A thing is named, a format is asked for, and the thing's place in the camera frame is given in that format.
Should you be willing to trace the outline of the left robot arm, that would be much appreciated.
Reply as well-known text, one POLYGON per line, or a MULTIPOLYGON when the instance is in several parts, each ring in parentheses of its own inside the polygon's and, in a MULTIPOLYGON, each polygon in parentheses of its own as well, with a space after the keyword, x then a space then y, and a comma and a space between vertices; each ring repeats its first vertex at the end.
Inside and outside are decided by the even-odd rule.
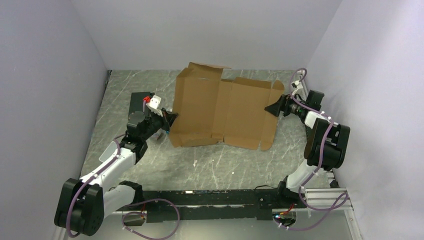
POLYGON ((79 179, 69 178, 62 186, 54 224, 70 238, 92 236, 104 218, 121 207, 139 209, 144 203, 143 187, 135 182, 113 183, 135 166, 148 149, 147 140, 157 131, 170 130, 178 114, 165 108, 129 114, 126 131, 115 137, 100 156, 92 172, 79 179))

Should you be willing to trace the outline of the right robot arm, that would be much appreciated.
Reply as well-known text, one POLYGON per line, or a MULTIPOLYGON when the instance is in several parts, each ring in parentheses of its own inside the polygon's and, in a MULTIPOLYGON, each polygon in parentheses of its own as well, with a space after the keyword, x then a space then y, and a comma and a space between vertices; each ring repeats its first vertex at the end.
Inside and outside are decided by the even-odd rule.
POLYGON ((308 130, 303 162, 277 187, 275 200, 282 208, 299 202, 306 184, 313 177, 322 171, 338 169, 344 162, 351 129, 335 122, 321 110, 323 98, 322 92, 314 90, 309 91, 306 99, 298 93, 283 94, 264 108, 275 117, 296 115, 308 130))

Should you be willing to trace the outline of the brown cardboard box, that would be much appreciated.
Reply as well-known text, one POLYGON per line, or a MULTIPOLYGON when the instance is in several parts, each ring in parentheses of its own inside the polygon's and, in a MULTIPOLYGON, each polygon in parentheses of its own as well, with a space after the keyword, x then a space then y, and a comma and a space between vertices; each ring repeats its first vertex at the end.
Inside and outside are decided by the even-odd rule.
POLYGON ((178 117, 171 144, 198 147, 225 143, 266 151, 274 143, 278 117, 265 108, 285 91, 284 84, 244 77, 223 79, 224 67, 190 62, 176 77, 172 110, 178 117))

